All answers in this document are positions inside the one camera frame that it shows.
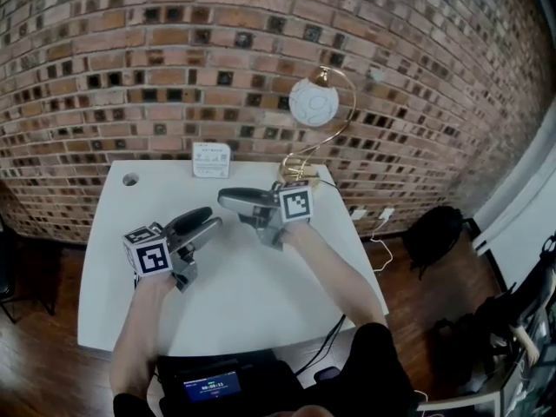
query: black sleeve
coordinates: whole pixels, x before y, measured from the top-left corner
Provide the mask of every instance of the black sleeve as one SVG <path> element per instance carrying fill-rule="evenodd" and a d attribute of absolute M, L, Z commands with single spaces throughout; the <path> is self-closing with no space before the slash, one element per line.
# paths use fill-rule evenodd
<path fill-rule="evenodd" d="M 114 416 L 123 417 L 133 415 L 133 417 L 155 417 L 150 410 L 149 404 L 134 395 L 118 394 L 114 397 Z"/>
<path fill-rule="evenodd" d="M 392 335 L 378 323 L 357 330 L 346 365 L 337 377 L 310 389 L 312 403 L 326 407 L 334 416 L 369 412 L 405 417 L 417 408 Z"/>

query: hole in table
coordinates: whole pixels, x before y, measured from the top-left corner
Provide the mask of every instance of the hole in table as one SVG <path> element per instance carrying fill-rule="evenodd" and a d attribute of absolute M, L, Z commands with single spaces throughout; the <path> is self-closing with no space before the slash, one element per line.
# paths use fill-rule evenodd
<path fill-rule="evenodd" d="M 128 173 L 122 179 L 123 185 L 127 185 L 128 187 L 132 185 L 136 185 L 139 182 L 139 175 L 137 173 Z"/>

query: brick wall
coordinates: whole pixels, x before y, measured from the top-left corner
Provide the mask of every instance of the brick wall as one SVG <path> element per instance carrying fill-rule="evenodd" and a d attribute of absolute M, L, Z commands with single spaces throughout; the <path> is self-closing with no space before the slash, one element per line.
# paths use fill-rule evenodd
<path fill-rule="evenodd" d="M 317 63 L 355 81 L 356 122 L 323 147 L 349 207 L 473 213 L 533 138 L 554 92 L 535 0 L 0 0 L 3 217 L 86 242 L 110 163 L 227 142 L 278 161 L 326 137 L 288 92 Z M 383 82 L 369 79 L 381 70 Z"/>

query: gold lamp stand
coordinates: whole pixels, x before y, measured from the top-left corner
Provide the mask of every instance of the gold lamp stand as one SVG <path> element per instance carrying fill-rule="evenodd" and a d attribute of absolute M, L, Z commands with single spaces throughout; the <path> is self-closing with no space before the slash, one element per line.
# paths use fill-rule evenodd
<path fill-rule="evenodd" d="M 328 143 L 343 133 L 349 124 L 353 121 L 355 115 L 355 107 L 357 106 L 357 92 L 353 82 L 344 74 L 342 71 L 329 68 L 328 66 L 320 66 L 315 73 L 308 79 L 311 83 L 318 85 L 322 88 L 329 88 L 329 75 L 328 73 L 333 72 L 338 76 L 342 77 L 353 93 L 353 106 L 349 111 L 346 122 L 330 137 L 324 139 L 323 141 L 317 143 L 316 145 L 311 145 L 300 151 L 295 151 L 289 153 L 282 160 L 280 167 L 278 169 L 278 174 L 283 182 L 293 182 L 300 181 L 301 179 L 309 179 L 311 186 L 315 188 L 320 181 L 319 174 L 316 168 L 308 163 L 308 160 L 314 153 L 325 143 Z"/>

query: white wall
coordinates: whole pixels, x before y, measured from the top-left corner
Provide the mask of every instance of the white wall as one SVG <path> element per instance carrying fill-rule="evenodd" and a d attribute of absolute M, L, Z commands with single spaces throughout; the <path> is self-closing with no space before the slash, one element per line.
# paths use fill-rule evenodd
<path fill-rule="evenodd" d="M 546 238 L 556 230 L 556 173 L 521 214 L 491 243 L 508 287 L 520 285 L 539 260 Z"/>

